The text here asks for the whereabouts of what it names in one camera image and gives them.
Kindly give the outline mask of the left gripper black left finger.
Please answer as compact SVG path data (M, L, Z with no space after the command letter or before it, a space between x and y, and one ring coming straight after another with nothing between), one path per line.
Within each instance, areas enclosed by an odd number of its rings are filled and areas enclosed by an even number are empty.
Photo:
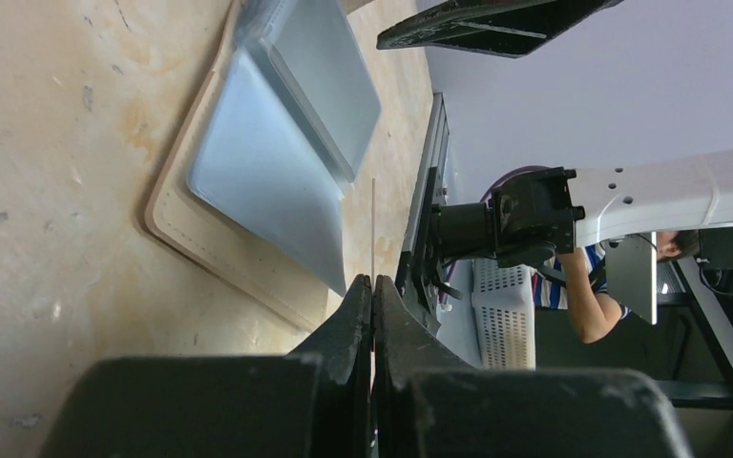
M123 357L75 384L44 457L368 457L371 281L286 355Z

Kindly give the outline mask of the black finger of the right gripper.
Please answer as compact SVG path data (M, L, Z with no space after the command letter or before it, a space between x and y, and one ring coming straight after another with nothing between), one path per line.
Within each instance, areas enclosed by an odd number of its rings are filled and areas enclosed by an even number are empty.
M380 32L376 48L439 47L519 58L618 4L618 0L445 1Z

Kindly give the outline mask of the beige card sleeve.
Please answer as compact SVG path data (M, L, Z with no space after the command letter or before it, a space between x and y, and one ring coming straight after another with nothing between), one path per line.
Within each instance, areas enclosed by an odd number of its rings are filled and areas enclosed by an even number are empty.
M235 1L150 230L296 327L343 294L342 199L381 103L338 1Z

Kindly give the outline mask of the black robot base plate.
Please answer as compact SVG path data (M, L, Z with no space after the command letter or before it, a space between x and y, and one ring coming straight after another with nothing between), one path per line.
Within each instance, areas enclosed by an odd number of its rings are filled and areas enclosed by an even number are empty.
M406 310L433 335L440 328L440 322L436 316L435 291L426 283L427 261L432 258L429 222L432 207L445 204L446 199L440 194L442 190L442 166L432 166L419 173L394 280Z

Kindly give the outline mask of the yellow credit card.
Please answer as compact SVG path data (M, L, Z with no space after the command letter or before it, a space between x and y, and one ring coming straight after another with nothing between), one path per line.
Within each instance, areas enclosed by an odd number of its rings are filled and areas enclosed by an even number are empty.
M376 278L376 177L372 177L370 180L370 278L374 281Z

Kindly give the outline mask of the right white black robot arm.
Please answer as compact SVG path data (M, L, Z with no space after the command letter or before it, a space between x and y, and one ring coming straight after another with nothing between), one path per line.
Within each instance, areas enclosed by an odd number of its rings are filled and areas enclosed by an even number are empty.
M533 53L608 1L446 1L382 31L380 50L426 46L506 58ZM404 255L414 267L489 258L534 264L608 239L664 229L733 231L733 149L638 164L534 169L488 202L442 203L426 194Z

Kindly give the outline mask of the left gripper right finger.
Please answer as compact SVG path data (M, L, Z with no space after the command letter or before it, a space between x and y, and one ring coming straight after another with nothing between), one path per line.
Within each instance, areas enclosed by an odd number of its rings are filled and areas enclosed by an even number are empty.
M391 278L373 296L383 457L689 457L659 385L625 369L482 370L406 310Z

